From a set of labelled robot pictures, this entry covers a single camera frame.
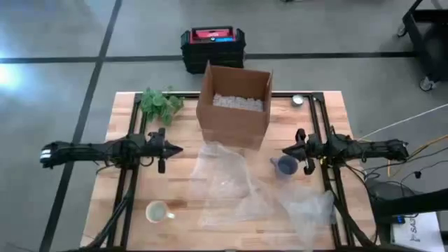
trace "butcher block tabletop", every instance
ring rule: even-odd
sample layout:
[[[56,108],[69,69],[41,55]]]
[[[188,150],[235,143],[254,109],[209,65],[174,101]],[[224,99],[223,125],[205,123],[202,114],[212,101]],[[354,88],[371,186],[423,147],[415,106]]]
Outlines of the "butcher block tabletop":
[[[323,93],[330,124],[334,125],[337,133],[351,135],[342,93],[335,91]],[[116,93],[106,134],[107,141],[123,137],[128,132],[134,96],[134,92]],[[200,224],[199,219],[204,207],[207,206],[200,200],[190,197],[190,189],[195,183],[191,174],[200,148],[204,144],[196,118],[196,104],[196,99],[186,99],[184,108],[175,115],[171,126],[166,127],[166,140],[183,148],[183,152],[167,160],[166,173],[158,173],[157,162],[149,167],[139,168],[127,250],[303,249],[304,244],[298,239],[294,225],[287,215],[282,213],[264,219],[213,227],[204,227]],[[135,132],[140,126],[140,119],[141,112],[137,116]],[[326,141],[320,109],[318,119],[323,140]],[[161,122],[148,123],[146,134],[157,131],[159,127],[163,127]],[[239,153],[246,158],[249,173],[260,181],[274,183],[275,173],[269,158],[282,156],[281,149],[295,143],[294,136],[299,127],[304,128],[307,134],[314,132],[309,102],[305,101],[300,107],[292,107],[291,98],[272,98],[270,124],[260,150],[239,150]],[[143,163],[148,161],[146,158],[142,159]],[[292,182],[323,193],[321,168],[319,162],[315,163],[316,170],[310,176],[305,176],[304,164],[300,163]],[[350,164],[360,169],[357,162]],[[81,246],[91,242],[111,216],[119,176],[120,170],[115,167],[98,173]],[[375,222],[363,184],[348,169],[341,169],[341,176],[349,213],[361,230],[368,237],[372,237],[375,233]],[[150,223],[146,219],[145,209],[153,200],[165,201],[171,212],[176,215],[175,219]],[[342,220],[339,215],[337,217],[341,240],[346,244]],[[120,242],[122,226],[123,217],[118,222],[116,244]],[[333,248],[330,226],[324,227],[316,236],[314,249]]]

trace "white cup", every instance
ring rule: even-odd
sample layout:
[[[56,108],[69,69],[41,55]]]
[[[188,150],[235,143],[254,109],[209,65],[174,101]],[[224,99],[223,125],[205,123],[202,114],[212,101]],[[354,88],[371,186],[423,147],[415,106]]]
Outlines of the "white cup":
[[[159,223],[166,218],[175,218],[174,213],[169,212],[167,204],[160,200],[155,200],[148,204],[145,210],[146,218],[151,223]]]

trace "artificial plant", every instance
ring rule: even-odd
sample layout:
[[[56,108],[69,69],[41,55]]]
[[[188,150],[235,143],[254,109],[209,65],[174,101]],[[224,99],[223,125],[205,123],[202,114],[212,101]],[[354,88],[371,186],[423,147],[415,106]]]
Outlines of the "artificial plant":
[[[177,97],[169,92],[162,93],[148,88],[141,98],[141,110],[146,113],[148,122],[160,118],[164,125],[169,126],[174,114],[183,108],[183,97]]]

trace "plastic bag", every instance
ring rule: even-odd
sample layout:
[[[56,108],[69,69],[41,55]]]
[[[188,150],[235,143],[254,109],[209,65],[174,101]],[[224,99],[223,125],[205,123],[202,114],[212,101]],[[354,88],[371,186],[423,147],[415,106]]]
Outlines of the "plastic bag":
[[[275,190],[304,249],[312,251],[319,232],[336,222],[333,194],[330,191],[321,194],[294,181],[277,184]]]
[[[201,148],[191,179],[190,197],[204,200],[201,226],[265,218],[273,213],[249,175],[244,157],[219,143]]]

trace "caster wheel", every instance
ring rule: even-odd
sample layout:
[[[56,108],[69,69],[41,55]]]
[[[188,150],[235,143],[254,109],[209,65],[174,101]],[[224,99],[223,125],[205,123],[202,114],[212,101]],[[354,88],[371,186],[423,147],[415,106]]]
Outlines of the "caster wheel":
[[[420,89],[425,92],[433,90],[436,87],[437,87],[437,83],[430,80],[428,77],[425,77],[423,80],[420,81]]]
[[[401,24],[397,31],[398,38],[401,38],[402,36],[406,35],[406,33],[407,33],[406,26],[404,24]]]

